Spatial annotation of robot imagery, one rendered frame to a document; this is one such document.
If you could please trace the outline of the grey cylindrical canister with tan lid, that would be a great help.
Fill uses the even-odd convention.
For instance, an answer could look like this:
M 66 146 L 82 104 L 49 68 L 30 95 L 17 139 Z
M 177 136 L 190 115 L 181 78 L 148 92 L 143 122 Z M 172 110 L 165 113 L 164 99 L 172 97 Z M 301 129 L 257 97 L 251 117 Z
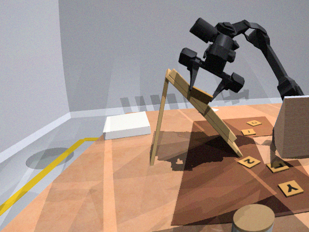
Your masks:
M 246 205 L 235 212 L 231 232 L 272 232 L 275 215 L 261 204 Z

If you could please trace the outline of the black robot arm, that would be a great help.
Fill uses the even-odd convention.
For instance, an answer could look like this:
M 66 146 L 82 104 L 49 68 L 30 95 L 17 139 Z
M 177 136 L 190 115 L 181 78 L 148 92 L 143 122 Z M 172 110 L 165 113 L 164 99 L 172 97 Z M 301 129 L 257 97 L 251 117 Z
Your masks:
M 245 32 L 254 29 L 249 36 Z M 230 22 L 220 22 L 215 27 L 202 18 L 198 18 L 195 24 L 190 28 L 193 33 L 205 43 L 213 42 L 204 52 L 203 58 L 211 57 L 224 66 L 225 62 L 232 63 L 235 60 L 235 50 L 239 48 L 237 41 L 233 38 L 239 34 L 244 34 L 246 40 L 260 49 L 270 64 L 279 84 L 277 89 L 283 101 L 287 96 L 304 96 L 300 86 L 294 79 L 290 78 L 278 57 L 270 46 L 270 38 L 267 31 L 257 23 L 251 23 L 247 20 L 231 24 Z

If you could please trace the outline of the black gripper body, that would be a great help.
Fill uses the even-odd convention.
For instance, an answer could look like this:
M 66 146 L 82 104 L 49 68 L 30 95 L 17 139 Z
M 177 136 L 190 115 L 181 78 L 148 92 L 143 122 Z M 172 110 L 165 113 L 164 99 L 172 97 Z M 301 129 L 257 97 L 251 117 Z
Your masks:
M 180 53 L 180 56 L 179 56 L 179 63 L 182 64 L 183 66 L 185 67 L 188 67 L 188 63 L 189 63 L 189 60 L 194 60 L 198 63 L 200 63 L 200 67 L 209 71 L 210 73 L 220 77 L 223 79 L 223 77 L 226 77 L 230 80 L 233 81 L 233 84 L 232 86 L 229 88 L 229 90 L 235 92 L 235 93 L 238 93 L 241 88 L 244 86 L 244 78 L 241 77 L 240 75 L 236 74 L 236 73 L 232 73 L 232 75 L 228 75 L 226 74 L 225 72 L 223 72 L 224 70 L 224 67 L 225 67 L 225 64 L 224 66 L 222 66 L 220 64 L 219 61 L 211 58 L 211 57 L 208 57 L 205 59 L 205 61 L 202 61 L 201 58 L 197 57 L 197 52 L 189 49 L 189 48 L 184 48 L 182 49 L 181 53 Z

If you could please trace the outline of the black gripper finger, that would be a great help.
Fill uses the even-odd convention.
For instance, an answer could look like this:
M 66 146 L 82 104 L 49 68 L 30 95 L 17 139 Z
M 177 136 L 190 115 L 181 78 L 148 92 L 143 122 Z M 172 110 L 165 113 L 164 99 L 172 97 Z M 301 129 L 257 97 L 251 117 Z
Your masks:
M 189 88 L 189 91 L 191 91 L 191 89 L 193 88 L 199 67 L 200 67 L 200 63 L 198 63 L 198 62 L 196 62 L 192 59 L 189 60 L 188 67 L 187 67 L 187 70 L 190 71 L 190 88 Z
M 220 82 L 220 84 L 218 85 L 218 87 L 216 88 L 216 91 L 214 92 L 213 94 L 213 98 L 212 100 L 215 99 L 215 97 L 221 92 L 223 91 L 224 89 L 225 90 L 229 90 L 229 88 L 232 86 L 233 84 L 233 81 L 226 78 L 226 77 L 223 77 L 222 81 Z M 212 102 L 212 100 L 210 102 Z

